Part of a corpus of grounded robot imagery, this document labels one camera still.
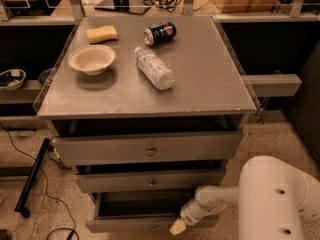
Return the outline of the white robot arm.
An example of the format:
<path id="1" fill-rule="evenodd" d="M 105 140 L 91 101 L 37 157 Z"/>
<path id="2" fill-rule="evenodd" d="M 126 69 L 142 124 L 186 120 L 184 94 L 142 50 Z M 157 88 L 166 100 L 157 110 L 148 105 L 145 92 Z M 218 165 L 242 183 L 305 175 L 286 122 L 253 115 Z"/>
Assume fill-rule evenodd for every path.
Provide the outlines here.
<path id="1" fill-rule="evenodd" d="M 228 206 L 238 207 L 239 240 L 304 240 L 301 217 L 320 216 L 320 182 L 271 156 L 256 156 L 243 166 L 239 184 L 202 185 L 170 227 L 178 235 Z"/>

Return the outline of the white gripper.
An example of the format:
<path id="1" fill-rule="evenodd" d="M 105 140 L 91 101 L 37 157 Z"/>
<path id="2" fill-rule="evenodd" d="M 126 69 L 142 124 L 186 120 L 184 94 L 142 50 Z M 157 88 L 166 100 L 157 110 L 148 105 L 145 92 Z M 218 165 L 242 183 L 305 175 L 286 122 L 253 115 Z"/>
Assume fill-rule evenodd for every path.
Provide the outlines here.
<path id="1" fill-rule="evenodd" d="M 169 229 L 172 235 L 178 235 L 187 226 L 194 226 L 203 218 L 215 216 L 228 207 L 221 200 L 193 198 L 184 204 L 180 210 L 180 219 L 177 218 Z"/>

